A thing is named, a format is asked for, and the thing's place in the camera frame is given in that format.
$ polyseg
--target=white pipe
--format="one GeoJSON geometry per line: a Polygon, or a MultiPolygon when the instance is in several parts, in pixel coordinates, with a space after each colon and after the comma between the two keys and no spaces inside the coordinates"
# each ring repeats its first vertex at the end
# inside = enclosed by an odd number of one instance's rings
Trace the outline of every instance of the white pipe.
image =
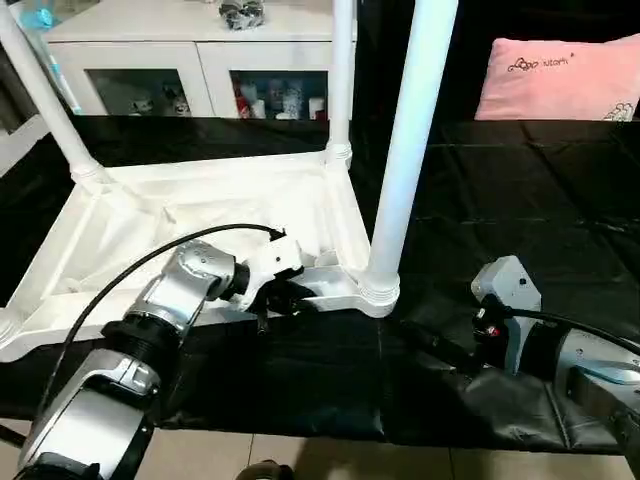
{"type": "Polygon", "coordinates": [[[102,166],[93,159],[73,127],[5,0],[0,0],[0,42],[67,158],[74,179],[103,176],[102,166]]]}
{"type": "Polygon", "coordinates": [[[398,266],[458,9],[457,0],[416,0],[363,295],[399,294],[398,266]]]}
{"type": "Polygon", "coordinates": [[[354,0],[333,0],[332,65],[329,78],[329,145],[331,160],[349,162],[349,114],[353,77],[354,0]]]}

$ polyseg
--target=tile floor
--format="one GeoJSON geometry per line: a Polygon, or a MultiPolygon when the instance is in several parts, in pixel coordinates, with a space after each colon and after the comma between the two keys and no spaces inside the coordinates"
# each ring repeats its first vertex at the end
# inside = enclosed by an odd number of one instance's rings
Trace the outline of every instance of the tile floor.
{"type": "MultiPolygon", "coordinates": [[[[26,432],[28,422],[3,420],[26,432]]],[[[0,480],[18,451],[0,444],[0,480]]],[[[300,480],[633,480],[624,458],[397,447],[369,442],[157,430],[137,480],[233,480],[249,462],[287,463],[300,480]]]]}

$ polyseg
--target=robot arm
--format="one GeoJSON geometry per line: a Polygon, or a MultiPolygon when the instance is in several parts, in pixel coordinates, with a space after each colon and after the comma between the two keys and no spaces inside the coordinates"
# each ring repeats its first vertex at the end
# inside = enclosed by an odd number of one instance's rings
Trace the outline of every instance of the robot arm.
{"type": "Polygon", "coordinates": [[[299,248],[288,237],[244,264],[201,241],[178,247],[122,321],[104,327],[106,348],[87,356],[37,419],[17,478],[133,478],[153,432],[152,403],[205,301],[248,309],[276,276],[301,271],[299,248]]]}
{"type": "MultiPolygon", "coordinates": [[[[486,265],[471,290],[483,305],[474,330],[480,346],[493,350],[494,361],[488,363],[552,381],[558,393],[610,430],[640,478],[640,356],[578,328],[529,317],[505,319],[505,307],[544,317],[537,315],[541,295],[517,257],[486,265]]],[[[617,343],[625,342],[637,346],[617,343]]]]}

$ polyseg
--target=pink pillow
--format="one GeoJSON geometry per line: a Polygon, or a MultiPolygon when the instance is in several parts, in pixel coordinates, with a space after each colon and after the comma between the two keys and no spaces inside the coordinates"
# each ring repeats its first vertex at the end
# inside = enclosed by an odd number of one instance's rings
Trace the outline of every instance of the pink pillow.
{"type": "Polygon", "coordinates": [[[493,42],[476,120],[630,121],[640,34],[607,43],[493,42]]]}

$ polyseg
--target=black tablecloth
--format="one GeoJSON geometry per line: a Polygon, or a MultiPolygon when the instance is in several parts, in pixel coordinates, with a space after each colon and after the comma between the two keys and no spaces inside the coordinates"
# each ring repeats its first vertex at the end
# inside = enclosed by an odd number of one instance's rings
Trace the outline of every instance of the black tablecloth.
{"type": "MultiPolygon", "coordinates": [[[[321,150],[326,125],[81,118],[106,166],[321,150]]],[[[371,232],[389,129],[352,128],[351,177],[371,232]]],[[[162,426],[399,444],[614,452],[612,437],[551,385],[495,369],[470,378],[409,348],[400,320],[471,351],[469,283],[516,254],[544,309],[640,339],[640,125],[495,122],[432,132],[393,314],[355,311],[199,327],[165,391],[162,426]],[[596,225],[614,226],[594,228],[596,225]]],[[[50,137],[0,179],[6,301],[72,188],[50,137]]],[[[66,374],[97,342],[74,345],[66,374]]],[[[29,418],[57,348],[0,365],[0,416],[29,418]]]]}

